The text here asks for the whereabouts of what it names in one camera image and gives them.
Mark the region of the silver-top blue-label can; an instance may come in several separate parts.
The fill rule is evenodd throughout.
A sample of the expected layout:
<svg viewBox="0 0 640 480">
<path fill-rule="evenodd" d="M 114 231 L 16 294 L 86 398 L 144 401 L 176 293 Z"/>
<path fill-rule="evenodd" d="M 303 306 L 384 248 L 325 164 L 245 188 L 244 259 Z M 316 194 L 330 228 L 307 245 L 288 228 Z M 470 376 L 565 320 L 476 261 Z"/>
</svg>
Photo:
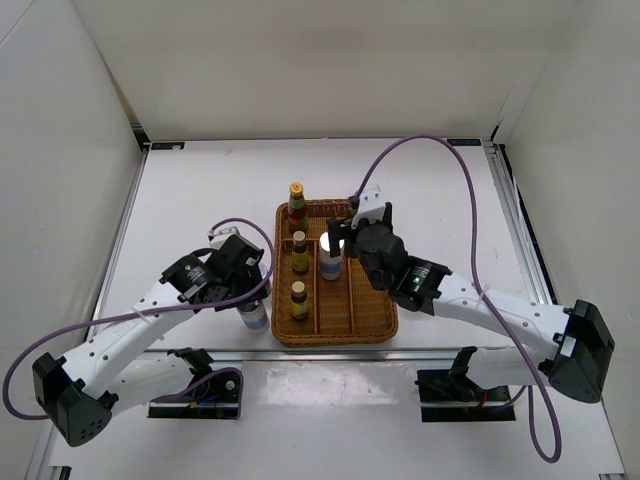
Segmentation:
<svg viewBox="0 0 640 480">
<path fill-rule="evenodd" d="M 251 332 L 263 333 L 269 327 L 269 317 L 262 300 L 255 300 L 237 307 L 238 313 Z"/>
<path fill-rule="evenodd" d="M 329 233 L 324 232 L 319 238 L 319 269 L 321 276 L 328 281 L 337 280 L 342 272 L 344 241 L 339 241 L 339 255 L 330 254 Z"/>
</svg>

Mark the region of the yellow-label dark-cap bottle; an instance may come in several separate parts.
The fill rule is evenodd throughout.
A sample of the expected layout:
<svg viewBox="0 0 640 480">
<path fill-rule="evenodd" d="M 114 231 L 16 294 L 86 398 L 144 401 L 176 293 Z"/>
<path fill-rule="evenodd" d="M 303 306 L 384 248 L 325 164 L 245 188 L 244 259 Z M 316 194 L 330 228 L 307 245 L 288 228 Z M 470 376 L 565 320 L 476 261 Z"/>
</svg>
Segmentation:
<svg viewBox="0 0 640 480">
<path fill-rule="evenodd" d="M 292 236 L 292 268 L 296 274 L 306 274 L 309 270 L 309 253 L 304 231 L 296 231 Z"/>
</svg>

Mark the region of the beige-cap yellow-label bottle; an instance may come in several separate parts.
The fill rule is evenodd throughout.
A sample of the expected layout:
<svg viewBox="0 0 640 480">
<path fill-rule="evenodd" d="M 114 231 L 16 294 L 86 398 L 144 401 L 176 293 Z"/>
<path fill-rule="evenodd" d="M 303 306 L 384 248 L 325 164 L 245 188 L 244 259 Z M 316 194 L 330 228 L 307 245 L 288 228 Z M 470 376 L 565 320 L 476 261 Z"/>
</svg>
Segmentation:
<svg viewBox="0 0 640 480">
<path fill-rule="evenodd" d="M 302 281 L 295 281 L 291 285 L 291 317 L 296 321 L 304 321 L 308 318 L 308 295 L 306 286 Z"/>
</svg>

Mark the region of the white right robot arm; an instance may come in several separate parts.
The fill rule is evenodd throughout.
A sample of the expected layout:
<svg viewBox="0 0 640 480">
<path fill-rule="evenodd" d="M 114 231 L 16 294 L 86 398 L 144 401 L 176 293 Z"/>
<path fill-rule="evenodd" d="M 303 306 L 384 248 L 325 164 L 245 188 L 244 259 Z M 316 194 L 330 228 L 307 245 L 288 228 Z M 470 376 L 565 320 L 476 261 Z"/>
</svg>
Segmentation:
<svg viewBox="0 0 640 480">
<path fill-rule="evenodd" d="M 393 232 L 391 210 L 385 203 L 375 220 L 329 219 L 330 254 L 357 259 L 372 288 L 402 309 L 511 339 L 534 381 L 545 379 L 579 402 L 601 400 L 615 341 L 595 304 L 577 300 L 566 307 L 490 293 L 445 265 L 410 255 Z"/>
</svg>

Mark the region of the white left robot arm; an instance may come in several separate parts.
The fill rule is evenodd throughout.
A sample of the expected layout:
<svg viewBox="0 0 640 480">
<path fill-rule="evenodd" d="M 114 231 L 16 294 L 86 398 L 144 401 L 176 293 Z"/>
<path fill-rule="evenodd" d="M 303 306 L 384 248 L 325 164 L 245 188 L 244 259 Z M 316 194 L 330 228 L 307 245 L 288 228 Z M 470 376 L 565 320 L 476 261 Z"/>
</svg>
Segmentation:
<svg viewBox="0 0 640 480">
<path fill-rule="evenodd" d="M 176 349 L 157 360 L 141 355 L 205 307 L 220 311 L 264 298 L 263 255 L 236 228 L 222 230 L 209 247 L 164 270 L 132 307 L 131 319 L 106 326 L 59 358 L 40 356 L 32 365 L 36 400 L 67 445 L 86 444 L 139 404 L 205 396 L 216 373 L 204 350 Z"/>
</svg>

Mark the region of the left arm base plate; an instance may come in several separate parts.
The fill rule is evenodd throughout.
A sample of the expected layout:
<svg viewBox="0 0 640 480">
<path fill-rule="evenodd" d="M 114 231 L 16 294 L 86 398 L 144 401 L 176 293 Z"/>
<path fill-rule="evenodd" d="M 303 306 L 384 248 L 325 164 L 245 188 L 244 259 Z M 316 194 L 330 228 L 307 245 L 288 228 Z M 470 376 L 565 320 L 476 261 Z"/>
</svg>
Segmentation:
<svg viewBox="0 0 640 480">
<path fill-rule="evenodd" d="M 237 366 L 216 363 L 204 349 L 170 350 L 171 359 L 182 359 L 192 379 L 188 391 L 168 400 L 150 402 L 147 417 L 176 420 L 238 420 L 244 390 L 243 372 Z"/>
</svg>

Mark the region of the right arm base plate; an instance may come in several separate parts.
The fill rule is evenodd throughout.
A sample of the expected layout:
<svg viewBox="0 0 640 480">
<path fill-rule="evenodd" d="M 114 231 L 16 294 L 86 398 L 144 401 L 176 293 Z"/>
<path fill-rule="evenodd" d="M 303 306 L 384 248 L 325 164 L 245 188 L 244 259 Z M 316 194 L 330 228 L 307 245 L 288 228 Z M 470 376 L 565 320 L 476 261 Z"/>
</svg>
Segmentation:
<svg viewBox="0 0 640 480">
<path fill-rule="evenodd" d="M 506 385 L 485 389 L 468 377 L 470 360 L 477 347 L 462 348 L 448 369 L 417 370 L 423 423 L 480 423 L 515 421 L 509 388 Z"/>
</svg>

